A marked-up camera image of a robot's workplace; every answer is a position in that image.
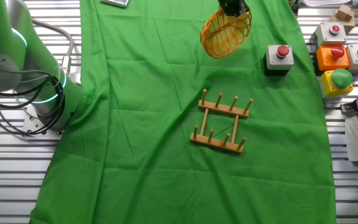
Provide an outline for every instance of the wooden peg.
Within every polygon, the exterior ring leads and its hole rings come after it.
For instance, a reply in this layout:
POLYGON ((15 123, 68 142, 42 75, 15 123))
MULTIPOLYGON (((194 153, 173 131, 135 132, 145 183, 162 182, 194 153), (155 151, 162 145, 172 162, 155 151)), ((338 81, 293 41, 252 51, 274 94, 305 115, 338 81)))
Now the wooden peg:
POLYGON ((203 90, 203 99, 201 99, 201 104, 202 104, 202 105, 204 105, 205 96, 206 96, 206 89, 203 90))
POLYGON ((208 111, 209 111, 209 109, 206 108, 206 109, 205 109, 205 114, 204 114, 203 125, 201 126, 201 133, 200 133, 200 134, 201 134, 202 136, 204 135, 204 131, 205 131, 206 120, 207 120, 207 118, 208 118, 208 111))
POLYGON ((247 104, 247 107, 244 109, 244 112, 242 112, 242 114, 245 114, 247 112, 247 110, 249 109, 249 106, 251 105, 251 103, 254 101, 254 99, 250 99, 248 104, 247 104))
POLYGON ((238 99, 239 99, 238 96, 235 96, 235 97, 234 97, 233 103, 231 103, 231 106, 230 106, 230 108, 229 108, 229 111, 233 110, 233 107, 234 107, 234 105, 236 104, 236 101, 237 101, 238 99))
POLYGON ((198 130, 198 125, 194 126, 194 135, 193 135, 193 139, 196 139, 196 136, 197 136, 197 130, 198 130))
POLYGON ((241 149, 241 146, 244 144, 244 142, 247 140, 247 138, 246 137, 244 137, 242 140, 241 140, 241 142, 240 142, 240 144, 239 144, 239 147, 237 147, 237 150, 240 150, 241 149))
POLYGON ((234 128, 233 128, 233 136, 231 137, 231 142, 234 143, 236 141, 237 136, 237 127, 239 125, 239 116, 236 116, 236 120, 234 121, 234 128))
POLYGON ((212 139, 212 135, 214 134, 214 129, 211 129, 211 132, 209 133, 209 137, 208 137, 208 143, 211 142, 212 139))
POLYGON ((225 145, 226 145, 227 140, 229 140, 229 137, 230 137, 230 133, 228 133, 228 134, 226 135, 226 138, 224 138, 224 141, 223 141, 223 146, 225 146, 225 145))
POLYGON ((223 93, 220 93, 219 96, 218 96, 218 100, 215 103, 215 108, 218 108, 219 102, 221 101, 222 96, 223 96, 223 93))

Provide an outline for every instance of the orange button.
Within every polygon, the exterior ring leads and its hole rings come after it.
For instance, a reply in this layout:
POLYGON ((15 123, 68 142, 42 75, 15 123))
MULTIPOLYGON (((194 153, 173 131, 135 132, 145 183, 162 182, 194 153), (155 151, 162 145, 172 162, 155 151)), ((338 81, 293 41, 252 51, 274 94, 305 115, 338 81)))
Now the orange button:
POLYGON ((344 55, 339 58, 335 58, 331 55, 331 50, 338 48, 338 46, 322 45, 316 51, 316 58, 319 70, 322 72, 328 70, 335 70, 337 68, 347 68, 349 66, 349 60, 344 46, 340 46, 343 49, 344 55))

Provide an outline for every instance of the black cable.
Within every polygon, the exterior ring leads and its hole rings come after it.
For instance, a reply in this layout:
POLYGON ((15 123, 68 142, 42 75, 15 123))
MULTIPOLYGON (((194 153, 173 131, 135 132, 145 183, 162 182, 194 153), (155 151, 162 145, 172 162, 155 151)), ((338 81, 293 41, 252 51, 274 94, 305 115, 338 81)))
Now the black cable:
POLYGON ((47 83, 48 81, 50 81, 51 79, 53 79, 54 77, 48 77, 45 81, 43 81, 41 84, 37 85, 36 87, 30 89, 30 90, 26 90, 24 92, 20 92, 20 93, 1 93, 0 92, 0 96, 24 96, 26 94, 32 93, 35 90, 38 90, 40 88, 41 85, 44 85, 44 83, 47 83))
POLYGON ((40 84, 37 92, 35 92, 34 96, 27 102, 25 103, 22 103, 20 105, 16 105, 16 106, 8 106, 8 105, 3 105, 3 104, 0 104, 0 107, 2 108, 6 108, 6 109, 18 109, 18 108, 22 108, 23 106, 27 106, 29 105, 30 103, 34 102, 35 99, 37 99, 37 97, 40 95, 41 91, 42 91, 42 88, 47 84, 47 82, 49 80, 53 80, 55 77, 50 77, 50 78, 47 78, 43 83, 40 84))
POLYGON ((25 135, 33 135, 33 134, 40 134, 40 133, 43 133, 47 130, 49 130, 53 125, 55 125, 55 123, 61 118, 63 112, 64 112, 64 109, 65 109, 65 95, 64 95, 64 92, 63 92, 63 87, 62 87, 62 84, 59 83, 56 85, 55 87, 55 91, 57 92, 58 94, 58 97, 57 97, 57 110, 55 111, 55 113, 53 114, 52 118, 48 121, 47 124, 45 124, 43 127, 39 128, 38 130, 36 131, 31 131, 31 132, 25 132, 25 131, 22 131, 20 129, 17 129, 15 126, 13 126, 10 122, 7 121, 7 119, 4 117, 4 115, 2 114, 2 111, 0 110, 0 116, 2 118, 2 120, 7 123, 11 128, 15 129, 17 132, 15 131, 12 131, 6 127, 4 127, 2 125, 2 123, 0 123, 0 126, 10 132, 11 134, 25 134, 25 135))

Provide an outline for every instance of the emergency stop button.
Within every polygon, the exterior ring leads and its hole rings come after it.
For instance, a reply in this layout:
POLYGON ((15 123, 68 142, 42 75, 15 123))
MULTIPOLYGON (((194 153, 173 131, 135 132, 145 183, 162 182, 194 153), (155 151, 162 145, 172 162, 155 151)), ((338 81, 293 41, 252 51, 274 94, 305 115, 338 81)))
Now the emergency stop button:
POLYGON ((286 45, 281 45, 277 49, 277 56, 279 58, 285 58, 290 53, 290 49, 286 45))
POLYGON ((333 58, 338 59, 338 58, 343 57, 344 55, 345 55, 345 50, 344 50, 342 47, 340 47, 340 46, 334 46, 334 47, 332 47, 332 49, 331 49, 331 56, 332 56, 333 58))
POLYGON ((341 29, 339 28, 339 26, 332 26, 331 28, 329 28, 329 32, 332 35, 337 35, 339 33, 339 31, 341 31, 341 29))

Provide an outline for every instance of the red button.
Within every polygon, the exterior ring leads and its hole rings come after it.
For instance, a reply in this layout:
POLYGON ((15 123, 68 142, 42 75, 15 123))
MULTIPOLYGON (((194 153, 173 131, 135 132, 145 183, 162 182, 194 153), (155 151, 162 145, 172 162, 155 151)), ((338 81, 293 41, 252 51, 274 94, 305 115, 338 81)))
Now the red button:
POLYGON ((278 56, 285 57, 290 53, 290 49, 286 45, 281 45, 277 49, 278 56))
POLYGON ((334 32, 339 32, 339 31, 340 31, 339 26, 332 26, 331 29, 332 29, 334 32))
POLYGON ((332 47, 331 55, 334 58, 341 58, 341 57, 343 57, 343 55, 345 55, 345 50, 340 46, 332 47))

